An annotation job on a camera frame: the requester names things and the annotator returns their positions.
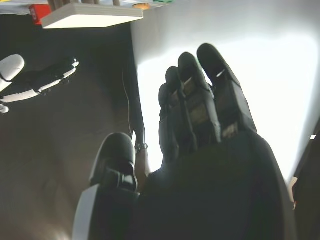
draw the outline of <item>robotic hand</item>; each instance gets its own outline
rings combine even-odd
[[[270,146],[257,134],[239,81],[212,45],[202,45],[197,56],[212,87],[186,52],[159,90],[161,168],[139,195],[135,184],[124,184],[125,176],[135,179],[132,170],[113,166],[123,177],[108,174],[116,147],[100,151],[101,167],[93,175],[103,172],[104,180],[83,192],[74,240],[297,239],[286,184]],[[127,150],[119,157],[133,151],[128,139],[123,142]],[[119,157],[112,161],[123,163]],[[128,159],[127,166],[134,163]]]
[[[0,113],[9,111],[3,103],[34,98],[50,91],[53,86],[68,81],[68,77],[76,72],[79,62],[70,57],[41,71],[18,74],[24,64],[19,55],[11,55],[0,62]]]

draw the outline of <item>yellow object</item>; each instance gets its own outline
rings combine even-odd
[[[149,3],[137,3],[132,6],[135,9],[142,9],[142,10],[148,10],[150,9],[150,4]]]

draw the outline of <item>bracelet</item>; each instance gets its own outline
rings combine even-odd
[[[140,152],[140,150],[148,149],[148,144],[146,144],[146,143],[137,144],[137,145],[135,145],[134,148],[135,148],[135,152],[138,153],[138,152]]]

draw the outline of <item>thin wire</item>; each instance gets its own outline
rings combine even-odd
[[[122,69],[122,84],[123,84],[126,99],[128,100],[128,125],[129,125],[130,136],[132,138],[131,124],[130,124],[130,100],[129,100],[128,93],[125,86],[124,69]]]

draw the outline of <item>dark wall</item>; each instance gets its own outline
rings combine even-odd
[[[80,62],[70,84],[0,115],[0,239],[65,240],[101,142],[129,133],[130,25],[45,30],[30,16],[1,15],[0,31],[0,59],[22,55],[23,71],[67,56]]]

